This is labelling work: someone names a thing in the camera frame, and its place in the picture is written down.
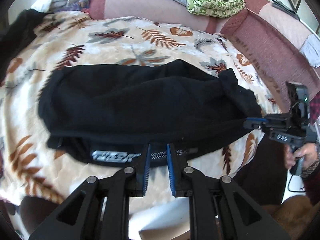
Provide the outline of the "right hand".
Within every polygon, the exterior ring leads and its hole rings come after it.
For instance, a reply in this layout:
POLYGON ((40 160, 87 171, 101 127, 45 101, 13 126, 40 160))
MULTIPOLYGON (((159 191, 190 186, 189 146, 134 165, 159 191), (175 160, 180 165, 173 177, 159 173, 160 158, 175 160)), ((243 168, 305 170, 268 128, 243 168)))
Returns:
POLYGON ((291 151, 289 145, 284 146, 285 168, 290 170, 296 164, 296 160, 304 157, 303 170, 313 165, 318 159, 317 147, 313 143, 307 143, 295 152, 291 151))

